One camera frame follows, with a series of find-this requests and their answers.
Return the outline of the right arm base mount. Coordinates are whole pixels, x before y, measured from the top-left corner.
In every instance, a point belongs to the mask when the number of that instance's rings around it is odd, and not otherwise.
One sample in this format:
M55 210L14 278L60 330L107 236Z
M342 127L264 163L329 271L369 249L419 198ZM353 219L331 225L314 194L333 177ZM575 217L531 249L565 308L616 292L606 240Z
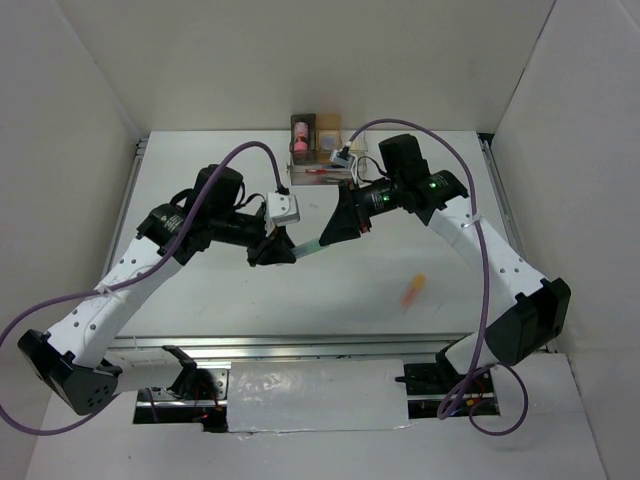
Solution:
M449 366L441 364L443 354L428 363L405 363L403 373L395 381L403 384L408 397L408 417L410 419L436 418L437 409L444 396L464 378ZM476 377L461 403L453 412L453 417L467 416L472 407L476 414L494 416L499 413L494 385L489 373Z

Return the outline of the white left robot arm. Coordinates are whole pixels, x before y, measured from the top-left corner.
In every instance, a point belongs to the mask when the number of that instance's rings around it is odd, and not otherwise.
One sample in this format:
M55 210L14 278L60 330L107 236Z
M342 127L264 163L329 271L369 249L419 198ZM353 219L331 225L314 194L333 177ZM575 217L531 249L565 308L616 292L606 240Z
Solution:
M210 165L195 185L154 208L127 250L96 286L96 294L45 332L27 331L18 347L43 380L78 415L98 412L116 394L162 388L189 397L203 370L177 346L115 354L109 348L150 296L211 243L245 248L250 266L293 264L286 232L300 219L298 202L285 187L263 196L253 215L242 175Z

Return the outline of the pink capped eraser tube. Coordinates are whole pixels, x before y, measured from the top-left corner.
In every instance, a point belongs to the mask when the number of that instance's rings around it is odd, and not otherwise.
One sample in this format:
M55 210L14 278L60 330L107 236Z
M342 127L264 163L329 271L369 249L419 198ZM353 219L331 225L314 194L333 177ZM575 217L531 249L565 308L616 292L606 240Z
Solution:
M305 152L309 150L309 126L304 121L298 121L293 127L293 151Z

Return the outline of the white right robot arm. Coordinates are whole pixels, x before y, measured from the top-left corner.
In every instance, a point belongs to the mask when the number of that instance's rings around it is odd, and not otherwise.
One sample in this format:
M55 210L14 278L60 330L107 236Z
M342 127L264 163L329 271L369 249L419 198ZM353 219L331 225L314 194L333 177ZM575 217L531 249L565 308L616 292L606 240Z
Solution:
M417 139L403 134L379 150L385 177L364 187L338 184L338 203L320 244L354 240L377 215L401 208L444 239L471 268L480 270L489 292L483 332L474 333L436 356L436 379L448 392L460 391L479 367L515 366L562 331L571 291L560 278L547 279L511 248L472 205L469 191L453 173L433 173Z

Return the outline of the clear paper clip jar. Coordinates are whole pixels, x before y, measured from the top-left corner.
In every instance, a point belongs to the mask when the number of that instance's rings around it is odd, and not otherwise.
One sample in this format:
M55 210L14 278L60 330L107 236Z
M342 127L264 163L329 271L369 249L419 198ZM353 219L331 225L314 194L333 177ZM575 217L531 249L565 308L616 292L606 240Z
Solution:
M320 130L318 132L318 146L322 151L333 151L341 145L339 130Z

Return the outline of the red gel pen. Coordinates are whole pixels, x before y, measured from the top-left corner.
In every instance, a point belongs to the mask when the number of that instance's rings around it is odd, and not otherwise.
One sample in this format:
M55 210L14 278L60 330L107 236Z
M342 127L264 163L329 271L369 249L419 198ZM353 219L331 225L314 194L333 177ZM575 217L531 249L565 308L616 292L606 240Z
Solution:
M329 174L344 174L346 170L344 168L308 168L305 169L307 175L329 175Z

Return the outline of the orange highlighter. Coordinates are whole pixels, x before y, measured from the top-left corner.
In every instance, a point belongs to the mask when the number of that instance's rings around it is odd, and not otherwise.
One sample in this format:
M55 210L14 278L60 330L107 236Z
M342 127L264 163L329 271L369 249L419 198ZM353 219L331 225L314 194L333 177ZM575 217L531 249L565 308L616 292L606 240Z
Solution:
M417 296L423 290L425 283L426 276L424 274L417 274L412 277L400 299L400 305L402 308L409 308L414 303Z

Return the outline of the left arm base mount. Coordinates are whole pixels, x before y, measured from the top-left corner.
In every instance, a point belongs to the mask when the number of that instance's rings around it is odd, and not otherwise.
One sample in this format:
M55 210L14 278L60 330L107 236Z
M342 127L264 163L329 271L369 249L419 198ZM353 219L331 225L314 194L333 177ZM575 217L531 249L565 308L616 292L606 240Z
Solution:
M163 346L172 355L181 370L168 387L151 387L139 396L147 401L154 423L169 421L168 410L191 409L193 422L213 420L226 413L229 386L229 368L205 368L176 346Z

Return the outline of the green highlighter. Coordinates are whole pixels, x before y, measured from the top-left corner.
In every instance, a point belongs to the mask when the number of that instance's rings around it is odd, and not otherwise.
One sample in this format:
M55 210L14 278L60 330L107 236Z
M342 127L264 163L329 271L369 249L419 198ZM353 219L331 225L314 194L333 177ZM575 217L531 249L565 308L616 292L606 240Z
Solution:
M296 245L292 249L292 253L297 260L313 255L325 249L325 246L321 245L319 239L309 240L302 244Z

